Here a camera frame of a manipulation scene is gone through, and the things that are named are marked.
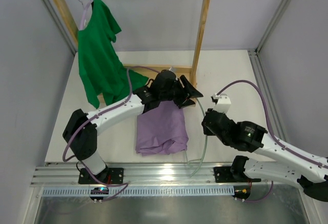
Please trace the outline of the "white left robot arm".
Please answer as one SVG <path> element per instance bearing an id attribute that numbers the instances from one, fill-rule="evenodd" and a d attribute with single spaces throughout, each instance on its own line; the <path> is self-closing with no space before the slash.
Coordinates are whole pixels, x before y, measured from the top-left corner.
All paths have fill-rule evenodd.
<path id="1" fill-rule="evenodd" d="M 163 101 L 173 101 L 182 109 L 194 105 L 194 99 L 202 96 L 184 75 L 177 77 L 170 70 L 162 70 L 150 84 L 135 90 L 130 89 L 129 95 L 121 101 L 89 113 L 77 109 L 63 131 L 63 138 L 67 143 L 63 161 L 69 161 L 66 154 L 71 150 L 90 177 L 105 185 L 110 170 L 97 151 L 97 137 L 100 134 L 127 118 L 157 108 Z"/>

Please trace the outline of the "purple trousers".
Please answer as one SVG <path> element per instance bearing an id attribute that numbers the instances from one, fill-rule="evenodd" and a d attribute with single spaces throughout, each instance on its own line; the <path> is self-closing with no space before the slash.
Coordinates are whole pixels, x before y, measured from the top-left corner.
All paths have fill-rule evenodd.
<path id="1" fill-rule="evenodd" d="M 142 156 L 185 151 L 188 141 L 183 110 L 173 101 L 162 101 L 137 117 L 135 151 Z"/>

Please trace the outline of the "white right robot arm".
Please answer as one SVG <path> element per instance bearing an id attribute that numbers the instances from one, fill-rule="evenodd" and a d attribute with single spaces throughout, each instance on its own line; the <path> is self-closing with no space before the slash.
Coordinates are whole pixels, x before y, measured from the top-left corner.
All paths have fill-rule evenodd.
<path id="1" fill-rule="evenodd" d="M 209 109 L 202 121 L 206 135 L 216 136 L 225 146 L 241 152 L 255 153 L 271 158 L 262 162 L 238 155 L 232 162 L 230 173 L 236 182 L 262 179 L 281 182 L 301 189 L 315 200 L 327 201 L 327 168 L 324 157 L 311 155 L 269 135 L 268 131 L 251 121 L 234 122 L 226 114 Z"/>

